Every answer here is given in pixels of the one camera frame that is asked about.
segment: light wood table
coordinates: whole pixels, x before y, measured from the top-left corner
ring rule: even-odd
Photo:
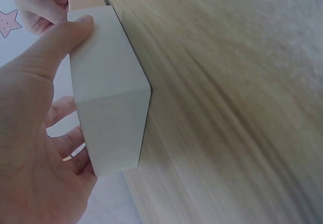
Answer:
[[[109,1],[153,88],[143,223],[323,223],[323,1]]]

